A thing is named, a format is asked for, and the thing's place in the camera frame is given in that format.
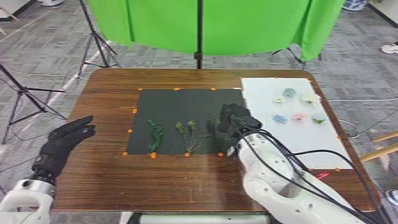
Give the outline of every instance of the small plant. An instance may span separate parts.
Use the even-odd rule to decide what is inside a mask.
[[[198,139],[196,139],[196,122],[189,121],[187,126],[184,125],[182,122],[178,122],[175,127],[184,136],[184,141],[185,141],[184,156],[189,158],[193,155],[193,152],[201,147],[201,142],[198,142]]]
[[[150,146],[148,146],[148,149],[150,149],[150,158],[152,159],[157,159],[159,157],[159,154],[157,154],[157,150],[159,150],[159,146],[161,146],[161,143],[162,143],[162,139],[164,139],[164,135],[166,135],[166,131],[164,131],[164,127],[154,122],[154,120],[148,120],[148,124],[154,128],[154,132],[152,132],[152,143],[150,143]]]

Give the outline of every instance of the floor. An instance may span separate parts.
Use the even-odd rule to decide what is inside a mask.
[[[77,1],[66,1],[58,9],[34,4],[22,21],[0,22],[8,36],[0,34],[0,63],[10,68],[20,82],[31,87],[66,89],[52,96],[52,106],[68,116],[95,67],[88,67],[84,78],[74,79],[88,41],[88,24]],[[356,136],[398,110],[398,100],[374,101],[398,97],[398,55],[386,55],[379,48],[398,40],[398,30],[374,11],[344,12],[324,50],[324,58],[308,63],[347,133]],[[193,55],[141,45],[132,47],[113,43],[118,61],[125,68],[194,68]],[[278,55],[258,53],[235,57],[207,57],[205,68],[301,69],[290,52]],[[4,135],[17,93],[0,82],[0,136]],[[372,100],[342,102],[333,100]],[[29,101],[18,107],[18,116],[34,111]],[[65,120],[42,115],[13,128],[13,139],[0,146],[0,185],[6,191],[17,181],[31,175],[33,158],[45,143],[49,131]],[[360,155],[372,152],[397,140],[381,144],[372,139],[397,131],[398,113],[370,128],[353,144]],[[398,189],[398,153],[365,163],[381,191]],[[383,199],[395,223],[398,207]],[[54,223],[118,223],[116,213],[54,213]]]

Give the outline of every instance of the black mat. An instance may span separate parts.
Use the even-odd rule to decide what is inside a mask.
[[[148,120],[162,125],[166,130],[159,154],[184,154],[185,140],[175,128],[177,123],[196,122],[194,139],[198,149],[193,154],[217,153],[226,149],[226,136],[216,135],[214,127],[225,104],[244,106],[242,91],[233,89],[143,90],[139,98],[139,113],[134,119],[134,132],[129,141],[129,153],[148,154],[152,142],[152,126]]]

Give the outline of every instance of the green screen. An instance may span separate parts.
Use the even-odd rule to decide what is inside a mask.
[[[205,55],[239,55],[303,46],[322,51],[345,0],[205,0]],[[198,51],[198,0],[91,0],[109,40],[178,52]]]

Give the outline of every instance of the white paper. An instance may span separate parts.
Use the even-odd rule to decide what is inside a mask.
[[[308,104],[301,100],[303,96],[315,94],[310,80],[305,78],[244,78],[242,84],[253,116],[292,152],[329,149],[351,159],[322,104],[321,102]],[[294,88],[297,91],[294,98],[283,97],[287,88]],[[285,98],[281,104],[274,102],[278,97]],[[292,120],[297,113],[306,114],[306,119],[301,122]],[[287,124],[274,121],[276,114],[287,117]],[[322,124],[313,122],[315,114],[326,115],[328,121]],[[331,153],[306,154],[299,158],[313,169],[353,169],[344,159]]]

